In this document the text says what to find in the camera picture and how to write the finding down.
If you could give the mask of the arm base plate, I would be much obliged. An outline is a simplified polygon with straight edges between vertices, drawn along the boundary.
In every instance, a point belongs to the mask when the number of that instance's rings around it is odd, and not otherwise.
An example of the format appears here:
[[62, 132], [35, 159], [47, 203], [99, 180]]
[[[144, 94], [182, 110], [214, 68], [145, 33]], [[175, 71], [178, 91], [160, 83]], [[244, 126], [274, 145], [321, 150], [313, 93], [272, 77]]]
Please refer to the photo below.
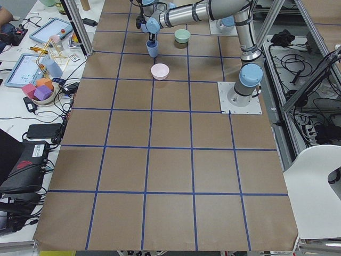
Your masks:
[[233, 16], [219, 20], [209, 21], [210, 34], [212, 36], [237, 37], [237, 30]]
[[222, 114], [261, 115], [262, 109], [257, 89], [249, 96], [241, 96], [234, 90], [235, 82], [217, 82]]

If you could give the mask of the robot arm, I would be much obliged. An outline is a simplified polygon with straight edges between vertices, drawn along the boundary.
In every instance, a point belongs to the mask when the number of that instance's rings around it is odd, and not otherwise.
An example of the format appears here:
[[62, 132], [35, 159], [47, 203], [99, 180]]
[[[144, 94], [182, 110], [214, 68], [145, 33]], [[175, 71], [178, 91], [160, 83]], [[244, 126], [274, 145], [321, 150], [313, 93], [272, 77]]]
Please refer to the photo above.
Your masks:
[[255, 96], [255, 89], [262, 77], [261, 51], [257, 45], [253, 17], [252, 1], [192, 1], [176, 6], [171, 1], [137, 1], [140, 14], [136, 18], [136, 27], [145, 25], [150, 41], [164, 28], [210, 20], [215, 22], [219, 30], [227, 30], [232, 25], [237, 32], [235, 39], [224, 38], [230, 43], [223, 47], [223, 55], [239, 53], [241, 70], [234, 71], [237, 79], [233, 88], [229, 89], [227, 99], [237, 107], [250, 104]]

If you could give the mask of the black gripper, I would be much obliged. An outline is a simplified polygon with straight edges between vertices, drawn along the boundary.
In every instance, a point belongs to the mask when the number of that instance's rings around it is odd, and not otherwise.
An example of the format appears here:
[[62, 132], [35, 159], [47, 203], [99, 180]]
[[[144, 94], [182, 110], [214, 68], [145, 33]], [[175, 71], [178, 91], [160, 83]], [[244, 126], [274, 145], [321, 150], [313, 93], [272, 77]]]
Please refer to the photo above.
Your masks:
[[155, 40], [156, 40], [156, 34], [149, 33], [149, 40], [150, 40], [150, 43], [152, 45], [154, 45], [155, 44]]

